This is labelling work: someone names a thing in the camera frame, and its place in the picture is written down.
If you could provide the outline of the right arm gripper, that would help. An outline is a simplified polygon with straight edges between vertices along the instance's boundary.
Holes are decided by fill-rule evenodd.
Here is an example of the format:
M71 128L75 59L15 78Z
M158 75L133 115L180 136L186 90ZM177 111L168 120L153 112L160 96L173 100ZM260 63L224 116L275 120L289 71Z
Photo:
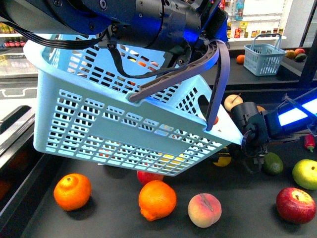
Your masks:
M244 102L231 109L232 120L242 133L242 153L251 158L257 156L269 142L263 113L254 102Z

